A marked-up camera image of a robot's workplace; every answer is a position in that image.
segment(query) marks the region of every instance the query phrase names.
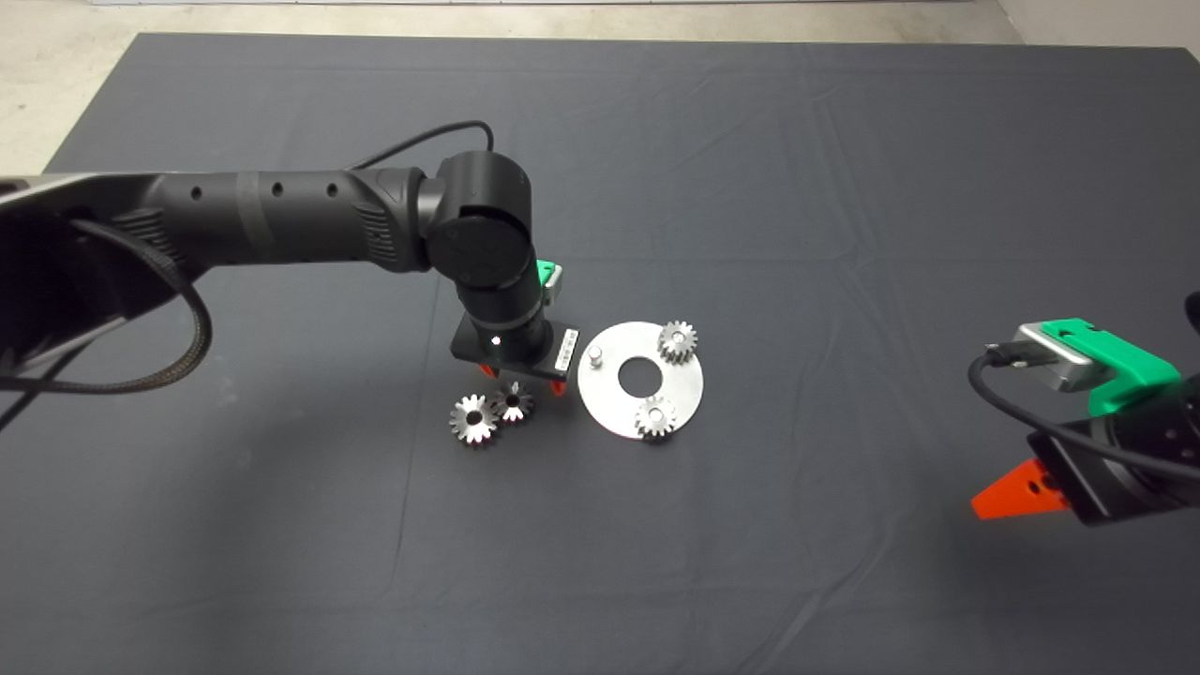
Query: concrete floor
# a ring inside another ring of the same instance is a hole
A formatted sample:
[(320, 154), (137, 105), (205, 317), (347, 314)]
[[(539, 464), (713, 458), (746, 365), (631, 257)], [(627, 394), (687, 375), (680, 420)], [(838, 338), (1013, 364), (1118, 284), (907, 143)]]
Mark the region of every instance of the concrete floor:
[(108, 6), (0, 0), (0, 175), (41, 173), (140, 31), (1019, 43), (996, 0), (654, 6)]

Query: black cable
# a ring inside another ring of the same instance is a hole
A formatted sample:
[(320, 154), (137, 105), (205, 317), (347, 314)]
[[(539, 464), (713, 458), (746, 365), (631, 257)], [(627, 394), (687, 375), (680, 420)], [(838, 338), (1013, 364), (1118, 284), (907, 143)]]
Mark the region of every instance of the black cable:
[(1082, 450), (1099, 455), (1104, 459), (1142, 468), (1158, 476), (1175, 478), (1177, 480), (1200, 483), (1200, 468), (1132, 453), (1129, 450), (1117, 448), (1116, 446), (1109, 446), (1108, 443), (1100, 443), (1090, 436), (1072, 431), (1061, 424), (1045, 419), (1018, 406), (1008, 399), (1004, 399), (983, 381), (983, 369), (997, 366), (998, 364), (996, 359), (996, 356), (986, 353), (971, 362), (971, 368), (967, 369), (967, 381), (971, 383), (971, 388), (996, 410), (1003, 412), (1013, 419), (1016, 419), (1018, 422), (1022, 422), (1033, 429), (1046, 434), (1048, 436), (1072, 443)]
[(196, 366), (204, 359), (204, 354), (208, 353), (209, 346), (212, 344), (212, 319), (209, 317), (208, 307), (204, 306), (204, 300), (200, 299), (199, 293), (196, 292), (196, 287), (192, 286), (187, 276), (180, 271), (175, 261), (145, 241), (120, 229), (104, 227), (89, 220), (72, 220), (71, 226), (130, 251), (140, 258), (142, 262), (146, 263), (173, 291), (179, 293), (184, 298), (184, 301), (187, 303), (188, 309), (192, 310), (192, 318), (196, 322), (196, 333), (192, 335), (192, 344), (175, 363), (157, 372), (136, 380), (110, 384), (92, 384), (34, 377), (0, 377), (0, 390), (54, 392), (59, 394), (132, 394), (173, 384), (182, 380), (188, 372), (196, 370)]
[(377, 153), (374, 155), (371, 155), (370, 157), (367, 157), (365, 160), (360, 160), (358, 162), (354, 162), (353, 165), (346, 167), (346, 171), (354, 171), (354, 169), (368, 168), (371, 166), (378, 165), (379, 162), (386, 160), (388, 157), (391, 157), (394, 155), (398, 155), (400, 153), (403, 153), (404, 150), (408, 150), (413, 145), (418, 145), (420, 143), (425, 143), (430, 138), (436, 138), (436, 137), (442, 136), (444, 133), (450, 133), (452, 131), (461, 131), (463, 129), (481, 129), (481, 130), (484, 130), (484, 133), (487, 135), (487, 151), (491, 153), (492, 148), (496, 147), (496, 136), (492, 133), (492, 127), (487, 126), (487, 123), (485, 123), (482, 120), (456, 121), (456, 123), (444, 124), (444, 125), (442, 125), (439, 127), (431, 129), (431, 130), (428, 130), (428, 131), (426, 131), (424, 133), (418, 133), (416, 136), (414, 136), (414, 137), (412, 137), (412, 138), (409, 138), (407, 141), (402, 141), (402, 142), (392, 145), (391, 148), (388, 148), (386, 150), (384, 150), (382, 153)]
[[(50, 368), (46, 369), (46, 372), (40, 376), (40, 380), (54, 380), (58, 377), (58, 375), (62, 372), (62, 369), (73, 362), (86, 346), (86, 344), (80, 345), (79, 347), (76, 347), (74, 350), (71, 350), (59, 357), (58, 360), (50, 364)], [(29, 404), (34, 402), (34, 399), (36, 399), (38, 394), (41, 394), (41, 392), (25, 392), (19, 399), (13, 401), (13, 404), (8, 406), (8, 410), (4, 411), (4, 414), (0, 414), (0, 431), (4, 431), (5, 428), (12, 423), (12, 420), (17, 419), (18, 414), (25, 412), (25, 408), (29, 407)]]

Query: center hole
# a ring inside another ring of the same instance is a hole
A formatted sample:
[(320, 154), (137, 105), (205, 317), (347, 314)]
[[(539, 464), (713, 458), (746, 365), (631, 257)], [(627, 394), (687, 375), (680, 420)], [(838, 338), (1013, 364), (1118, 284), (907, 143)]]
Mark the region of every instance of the center hole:
[(642, 357), (623, 363), (617, 377), (620, 380), (620, 388), (638, 399), (653, 396), (662, 387), (662, 371), (654, 362)]

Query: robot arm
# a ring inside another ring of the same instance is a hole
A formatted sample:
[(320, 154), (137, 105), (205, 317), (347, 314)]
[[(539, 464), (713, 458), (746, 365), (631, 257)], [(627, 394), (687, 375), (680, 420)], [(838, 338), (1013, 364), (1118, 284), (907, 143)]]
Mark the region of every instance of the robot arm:
[(188, 280), (235, 264), (433, 268), (455, 282), (466, 309), (454, 356), (552, 382), (565, 382), (570, 370), (576, 333), (544, 316), (562, 269), (536, 259), (528, 177), (492, 151), (450, 157), (433, 178), (384, 168), (92, 174), (6, 185), (0, 375), (52, 359), (174, 297), (142, 261), (72, 227), (79, 220), (136, 238)]
[[(1189, 298), (1189, 317), (1200, 295)], [(1088, 394), (1092, 417), (1054, 423), (996, 394), (986, 368), (1016, 369)], [(1024, 324), (968, 371), (989, 404), (1032, 426), (1034, 459), (972, 500), (980, 518), (1070, 509), (1085, 525), (1200, 506), (1200, 377), (1082, 319)]]

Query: wall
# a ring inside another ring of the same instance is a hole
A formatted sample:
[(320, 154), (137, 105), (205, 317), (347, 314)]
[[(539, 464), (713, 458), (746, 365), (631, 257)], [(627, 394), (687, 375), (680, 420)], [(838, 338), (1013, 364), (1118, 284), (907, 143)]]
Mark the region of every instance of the wall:
[(1000, 0), (1030, 44), (1187, 47), (1200, 56), (1200, 0)]

